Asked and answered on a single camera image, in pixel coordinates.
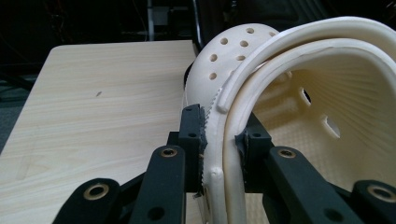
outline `floor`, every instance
hole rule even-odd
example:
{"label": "floor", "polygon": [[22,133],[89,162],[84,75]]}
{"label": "floor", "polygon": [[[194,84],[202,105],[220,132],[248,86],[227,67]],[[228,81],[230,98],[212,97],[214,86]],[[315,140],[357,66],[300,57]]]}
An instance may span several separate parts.
{"label": "floor", "polygon": [[[37,75],[23,76],[23,78],[35,82]],[[0,80],[0,153],[6,145],[29,93],[25,89]]]}

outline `cream-colored molded plastic part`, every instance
hole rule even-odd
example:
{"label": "cream-colored molded plastic part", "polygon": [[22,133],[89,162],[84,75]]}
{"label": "cream-colored molded plastic part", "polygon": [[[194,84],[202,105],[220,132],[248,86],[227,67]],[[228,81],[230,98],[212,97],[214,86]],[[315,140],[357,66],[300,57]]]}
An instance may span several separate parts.
{"label": "cream-colored molded plastic part", "polygon": [[[240,34],[246,27],[233,32]],[[246,223],[251,215],[264,219],[263,211],[246,210],[234,144],[251,111],[275,145],[302,151],[328,181],[345,189],[359,179],[396,186],[395,32],[375,21],[338,18],[257,38],[262,43],[236,70],[216,67],[217,74],[234,70],[221,83],[211,85],[213,80],[200,73],[204,68],[211,74],[210,60],[195,61],[187,81],[187,105],[212,101],[205,127],[205,221]],[[238,55],[238,50],[230,47],[227,52]],[[213,90],[190,88],[194,85]]]}
{"label": "cream-colored molded plastic part", "polygon": [[262,24],[240,25],[213,38],[191,67],[183,97],[183,107],[200,104],[210,107],[218,89],[246,57],[278,31]]}

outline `wooden tabletop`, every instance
hole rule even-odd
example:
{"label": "wooden tabletop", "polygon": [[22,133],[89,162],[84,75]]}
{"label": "wooden tabletop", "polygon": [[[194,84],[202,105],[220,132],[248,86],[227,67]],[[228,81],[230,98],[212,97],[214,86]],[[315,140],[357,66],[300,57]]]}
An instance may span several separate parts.
{"label": "wooden tabletop", "polygon": [[[146,171],[178,131],[191,41],[63,46],[50,53],[0,157],[0,223],[51,223],[82,183]],[[187,223],[200,223],[188,195]]]}

